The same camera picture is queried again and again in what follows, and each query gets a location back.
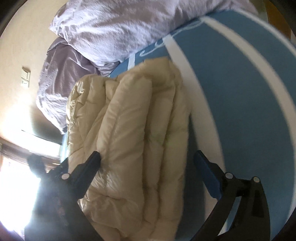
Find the quilted fabric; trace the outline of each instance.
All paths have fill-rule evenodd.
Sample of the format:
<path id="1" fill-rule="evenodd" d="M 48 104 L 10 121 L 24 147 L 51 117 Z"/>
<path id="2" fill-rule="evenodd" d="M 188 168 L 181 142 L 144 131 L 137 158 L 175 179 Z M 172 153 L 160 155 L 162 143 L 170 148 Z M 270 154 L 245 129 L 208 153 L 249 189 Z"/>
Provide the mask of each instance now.
<path id="1" fill-rule="evenodd" d="M 167 58 L 116 79 L 87 75 L 76 83 L 67 104 L 69 172 L 100 152 L 80 206 L 105 241 L 174 240 L 188 117 L 179 70 Z"/>

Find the purple duvet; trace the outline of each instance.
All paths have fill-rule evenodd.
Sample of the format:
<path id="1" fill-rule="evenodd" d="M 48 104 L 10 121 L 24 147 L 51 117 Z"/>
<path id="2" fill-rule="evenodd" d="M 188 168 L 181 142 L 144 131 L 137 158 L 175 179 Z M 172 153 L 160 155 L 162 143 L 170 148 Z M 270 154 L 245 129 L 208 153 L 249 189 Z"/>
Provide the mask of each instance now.
<path id="1" fill-rule="evenodd" d="M 63 38 L 57 38 L 47 52 L 36 104 L 62 134 L 67 131 L 66 104 L 69 94 L 75 83 L 87 74 L 100 72 Z"/>

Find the sunlight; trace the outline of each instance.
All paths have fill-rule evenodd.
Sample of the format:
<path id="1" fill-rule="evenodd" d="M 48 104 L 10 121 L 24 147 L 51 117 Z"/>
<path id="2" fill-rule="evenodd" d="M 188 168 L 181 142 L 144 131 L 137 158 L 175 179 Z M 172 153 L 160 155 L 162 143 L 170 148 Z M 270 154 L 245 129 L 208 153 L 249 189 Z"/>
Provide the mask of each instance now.
<path id="1" fill-rule="evenodd" d="M 20 100 L 6 113 L 2 124 L 5 127 L 2 130 L 3 137 L 30 152 L 52 157 L 59 156 L 59 144 L 30 134 L 33 133 L 33 129 L 29 115 L 29 103 L 24 101 L 29 99 L 27 93 L 23 93 Z"/>
<path id="2" fill-rule="evenodd" d="M 28 166 L 4 157 L 0 172 L 0 221 L 8 230 L 23 232 L 31 218 L 39 182 Z"/>

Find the metal rivet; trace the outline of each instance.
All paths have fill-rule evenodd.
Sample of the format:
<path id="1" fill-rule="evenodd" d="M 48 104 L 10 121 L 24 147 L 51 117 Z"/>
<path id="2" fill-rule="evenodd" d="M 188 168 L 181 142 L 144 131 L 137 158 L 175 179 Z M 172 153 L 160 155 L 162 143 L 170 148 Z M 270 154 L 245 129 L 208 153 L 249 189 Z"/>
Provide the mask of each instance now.
<path id="1" fill-rule="evenodd" d="M 227 173 L 225 173 L 225 177 L 226 177 L 227 179 L 232 179 L 232 178 L 233 178 L 233 174 L 230 173 L 230 172 L 227 172 Z"/>
<path id="2" fill-rule="evenodd" d="M 254 177 L 253 178 L 253 181 L 256 182 L 256 183 L 258 183 L 258 182 L 260 182 L 260 179 L 258 177 Z"/>
<path id="3" fill-rule="evenodd" d="M 65 173 L 62 175 L 62 179 L 63 180 L 67 180 L 69 178 L 70 174 L 69 173 Z"/>

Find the pillow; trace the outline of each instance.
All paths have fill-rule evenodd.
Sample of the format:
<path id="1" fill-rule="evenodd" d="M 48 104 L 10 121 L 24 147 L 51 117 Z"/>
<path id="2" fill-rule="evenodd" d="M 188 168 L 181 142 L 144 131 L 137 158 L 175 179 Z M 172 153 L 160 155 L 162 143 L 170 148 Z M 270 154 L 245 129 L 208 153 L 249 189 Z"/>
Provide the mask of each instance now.
<path id="1" fill-rule="evenodd" d="M 249 0 L 70 0 L 49 28 L 99 68 L 124 61 L 190 19 L 238 8 L 257 13 Z"/>

